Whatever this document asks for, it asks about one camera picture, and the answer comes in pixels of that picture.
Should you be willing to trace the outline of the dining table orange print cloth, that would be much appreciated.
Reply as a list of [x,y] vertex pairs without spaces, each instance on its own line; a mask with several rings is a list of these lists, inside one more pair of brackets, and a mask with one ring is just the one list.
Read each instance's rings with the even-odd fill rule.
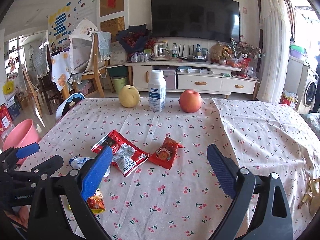
[[69,96],[68,80],[71,77],[71,62],[68,51],[63,51],[52,57],[52,81],[56,83],[63,100]]

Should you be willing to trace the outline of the white curtain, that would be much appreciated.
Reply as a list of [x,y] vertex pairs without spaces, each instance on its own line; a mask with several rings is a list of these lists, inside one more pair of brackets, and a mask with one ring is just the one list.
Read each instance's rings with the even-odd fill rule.
[[284,0],[261,0],[260,26],[265,56],[261,59],[257,99],[279,103],[286,80],[291,38],[291,25]]

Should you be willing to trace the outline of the light wooden chair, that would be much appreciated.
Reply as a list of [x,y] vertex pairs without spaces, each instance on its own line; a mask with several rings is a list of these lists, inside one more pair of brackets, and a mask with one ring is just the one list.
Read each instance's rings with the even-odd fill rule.
[[82,30],[71,34],[70,61],[72,73],[68,82],[75,92],[82,81],[91,80],[94,92],[104,97],[101,79],[107,78],[106,65],[111,56],[111,34],[104,31]]

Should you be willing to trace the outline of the black flat television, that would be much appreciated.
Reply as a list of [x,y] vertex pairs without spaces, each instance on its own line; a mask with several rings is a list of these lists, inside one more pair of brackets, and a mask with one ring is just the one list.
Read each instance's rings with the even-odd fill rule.
[[233,0],[151,0],[155,37],[240,40],[239,3]]

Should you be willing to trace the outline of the blue white stool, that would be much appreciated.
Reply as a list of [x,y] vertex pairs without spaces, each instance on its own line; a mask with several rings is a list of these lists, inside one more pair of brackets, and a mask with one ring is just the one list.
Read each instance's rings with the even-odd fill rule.
[[85,96],[82,93],[74,93],[70,95],[61,105],[57,108],[55,113],[55,120],[59,121],[68,111],[70,111],[81,100],[84,100]]

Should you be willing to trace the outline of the pink plastic bucket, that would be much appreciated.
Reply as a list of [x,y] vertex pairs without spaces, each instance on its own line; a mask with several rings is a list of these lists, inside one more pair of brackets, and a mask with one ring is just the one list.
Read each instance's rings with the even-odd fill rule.
[[10,148],[23,148],[33,143],[40,142],[40,135],[37,132],[34,121],[26,119],[17,126],[9,125],[7,129],[1,127],[2,152],[1,161],[5,158],[5,151]]

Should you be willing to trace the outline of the red cartoon couple packet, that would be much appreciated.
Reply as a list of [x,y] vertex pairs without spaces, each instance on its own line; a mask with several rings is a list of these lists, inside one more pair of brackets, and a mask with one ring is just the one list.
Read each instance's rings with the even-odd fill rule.
[[170,170],[179,148],[184,148],[184,146],[170,137],[166,137],[163,144],[149,156],[148,161]]

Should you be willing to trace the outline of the red torn snack wrapper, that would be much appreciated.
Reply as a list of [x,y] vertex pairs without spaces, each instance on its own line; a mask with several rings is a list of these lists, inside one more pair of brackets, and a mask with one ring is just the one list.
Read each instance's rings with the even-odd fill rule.
[[124,177],[128,177],[150,156],[149,153],[135,146],[115,129],[93,145],[91,151],[98,154],[105,146],[112,150],[111,164],[117,167]]

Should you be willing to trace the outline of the yellow snack packet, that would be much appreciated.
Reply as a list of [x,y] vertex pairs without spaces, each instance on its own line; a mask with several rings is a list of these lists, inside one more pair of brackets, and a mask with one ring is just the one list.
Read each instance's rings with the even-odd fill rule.
[[104,198],[100,189],[97,189],[93,196],[88,197],[86,202],[94,214],[99,214],[105,211]]

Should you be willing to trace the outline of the red apple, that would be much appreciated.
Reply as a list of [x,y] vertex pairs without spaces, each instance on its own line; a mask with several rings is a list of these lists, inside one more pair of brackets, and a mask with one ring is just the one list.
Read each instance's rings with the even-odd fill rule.
[[179,104],[182,111],[186,113],[195,113],[201,108],[201,95],[194,90],[185,90],[179,98]]

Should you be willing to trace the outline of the pink storage box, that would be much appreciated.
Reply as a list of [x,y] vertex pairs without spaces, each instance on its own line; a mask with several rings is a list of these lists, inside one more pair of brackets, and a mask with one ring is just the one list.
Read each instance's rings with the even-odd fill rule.
[[176,69],[174,67],[153,67],[153,70],[163,70],[164,79],[166,80],[167,89],[176,88]]

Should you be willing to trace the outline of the white washing machine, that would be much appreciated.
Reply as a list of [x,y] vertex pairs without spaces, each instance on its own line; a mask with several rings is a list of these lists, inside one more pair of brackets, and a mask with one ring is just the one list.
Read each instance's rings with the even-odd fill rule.
[[308,114],[313,110],[318,85],[318,75],[307,66],[303,66],[297,90],[298,102],[296,110],[299,114]]

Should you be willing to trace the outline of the yellow pear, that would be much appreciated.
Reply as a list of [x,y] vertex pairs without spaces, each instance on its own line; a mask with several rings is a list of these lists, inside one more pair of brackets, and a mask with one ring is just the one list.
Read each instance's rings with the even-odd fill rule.
[[125,85],[118,94],[119,102],[123,107],[136,107],[140,101],[138,89],[131,85]]

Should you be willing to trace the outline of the dark flower bouquet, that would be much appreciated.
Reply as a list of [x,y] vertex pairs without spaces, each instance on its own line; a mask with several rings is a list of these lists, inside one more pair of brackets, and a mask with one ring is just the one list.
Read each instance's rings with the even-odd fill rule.
[[151,35],[147,24],[130,25],[128,29],[119,31],[116,40],[121,44],[127,54],[142,52]]

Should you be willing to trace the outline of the red gift bags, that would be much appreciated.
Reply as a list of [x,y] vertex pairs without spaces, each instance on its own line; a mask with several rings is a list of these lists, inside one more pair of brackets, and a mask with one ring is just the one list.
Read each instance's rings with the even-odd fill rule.
[[5,104],[0,106],[0,135],[3,135],[12,125],[12,118]]

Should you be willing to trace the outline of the white tv cabinet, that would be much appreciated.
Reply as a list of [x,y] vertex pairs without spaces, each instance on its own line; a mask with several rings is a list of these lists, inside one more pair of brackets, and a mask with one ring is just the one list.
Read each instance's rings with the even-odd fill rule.
[[232,93],[248,94],[255,99],[258,92],[258,79],[240,77],[236,73],[240,68],[223,66],[210,62],[187,61],[148,61],[127,62],[129,81],[139,91],[146,92],[151,79],[153,67],[174,67],[176,69],[176,88],[168,92],[195,90],[203,94],[224,95],[228,98]]

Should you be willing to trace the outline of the crushed white blue milk carton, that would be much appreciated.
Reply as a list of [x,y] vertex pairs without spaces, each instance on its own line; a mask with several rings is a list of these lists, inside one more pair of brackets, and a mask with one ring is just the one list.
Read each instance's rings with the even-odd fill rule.
[[73,169],[80,170],[84,167],[85,163],[91,164],[88,170],[88,175],[98,176],[98,177],[107,177],[111,171],[111,157],[77,157],[69,161],[70,166]]

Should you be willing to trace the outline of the cherry print tablecloth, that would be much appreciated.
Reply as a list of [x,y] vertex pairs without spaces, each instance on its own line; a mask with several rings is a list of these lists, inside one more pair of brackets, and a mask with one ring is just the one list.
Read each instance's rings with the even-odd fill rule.
[[85,99],[43,136],[22,170],[58,154],[64,165],[56,175],[64,176],[70,159],[94,157],[93,145],[112,130],[148,153],[167,137],[182,145],[169,170],[146,161],[128,177],[113,167],[101,182],[106,210],[97,219],[113,239],[208,239],[231,203],[208,163],[210,144],[253,174],[279,174],[294,237],[312,220],[302,199],[309,180],[319,177],[319,139],[286,105],[204,99],[188,114],[175,98],[161,113],[149,109],[148,99],[135,108],[116,98]]

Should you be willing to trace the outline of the white milk bottle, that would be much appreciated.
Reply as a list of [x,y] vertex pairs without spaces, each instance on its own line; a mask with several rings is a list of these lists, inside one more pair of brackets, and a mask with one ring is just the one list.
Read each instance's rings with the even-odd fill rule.
[[149,81],[149,107],[154,112],[161,112],[165,108],[166,80],[163,70],[154,69],[151,71]]

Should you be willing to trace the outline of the green trash bin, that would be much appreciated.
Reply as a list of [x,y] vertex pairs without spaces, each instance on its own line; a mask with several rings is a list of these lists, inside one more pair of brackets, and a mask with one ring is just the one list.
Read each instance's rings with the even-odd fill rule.
[[115,76],[112,77],[112,82],[116,94],[119,94],[120,90],[128,84],[127,76]]

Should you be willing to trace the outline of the dark wooden chair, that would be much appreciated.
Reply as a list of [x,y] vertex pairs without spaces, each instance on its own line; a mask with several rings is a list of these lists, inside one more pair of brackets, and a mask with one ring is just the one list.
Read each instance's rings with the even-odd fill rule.
[[40,90],[43,93],[49,114],[53,115],[51,103],[55,100],[62,103],[62,96],[56,83],[52,81],[53,60],[47,44],[44,45],[42,49],[39,49],[39,51],[33,56],[33,60],[37,78],[40,83]]

